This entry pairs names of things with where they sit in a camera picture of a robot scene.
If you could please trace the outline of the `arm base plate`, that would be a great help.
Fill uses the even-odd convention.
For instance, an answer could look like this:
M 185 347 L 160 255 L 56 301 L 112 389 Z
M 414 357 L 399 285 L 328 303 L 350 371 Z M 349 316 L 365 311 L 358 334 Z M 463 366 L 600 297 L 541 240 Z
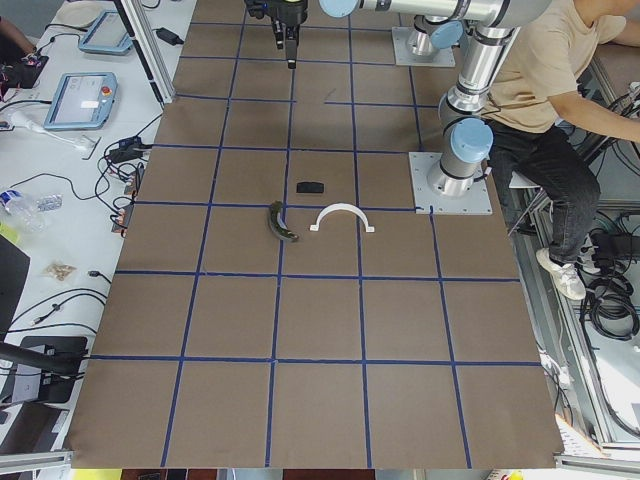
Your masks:
M 452 46 L 458 39 L 459 34 L 448 28 L 425 33 L 414 27 L 393 27 L 395 64 L 398 66 L 453 68 L 455 59 Z
M 439 152 L 410 152 L 416 214 L 491 215 L 492 206 L 480 163 L 471 176 L 455 179 L 441 169 Z

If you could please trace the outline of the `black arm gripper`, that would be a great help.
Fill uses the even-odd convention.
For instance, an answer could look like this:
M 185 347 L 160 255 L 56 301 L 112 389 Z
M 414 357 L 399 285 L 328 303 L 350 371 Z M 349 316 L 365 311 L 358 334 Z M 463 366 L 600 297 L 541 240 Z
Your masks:
M 285 49 L 287 67 L 295 69 L 297 66 L 300 25 L 308 18 L 308 1 L 273 0 L 270 2 L 269 16 L 273 19 L 276 48 L 278 50 Z

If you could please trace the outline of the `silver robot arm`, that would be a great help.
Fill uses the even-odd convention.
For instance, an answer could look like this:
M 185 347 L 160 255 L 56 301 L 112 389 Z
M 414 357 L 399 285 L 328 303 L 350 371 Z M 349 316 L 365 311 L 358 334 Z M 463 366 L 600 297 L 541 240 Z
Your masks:
M 255 19 L 270 19 L 276 48 L 284 52 L 287 67 L 297 67 L 300 28 L 308 18 L 306 1 L 247 1 L 247 13 Z M 394 27 L 392 40 L 399 66 L 452 68 L 452 47 L 465 33 L 461 19 L 416 15 L 411 27 Z
M 363 8 L 378 12 L 472 20 L 469 41 L 456 84 L 439 104 L 445 147 L 439 163 L 431 167 L 427 183 L 437 194 L 461 197 L 474 183 L 479 163 L 488 157 L 493 143 L 491 129 L 478 118 L 512 41 L 520 28 L 538 18 L 547 1 L 322 1 L 322 10 L 341 18 Z

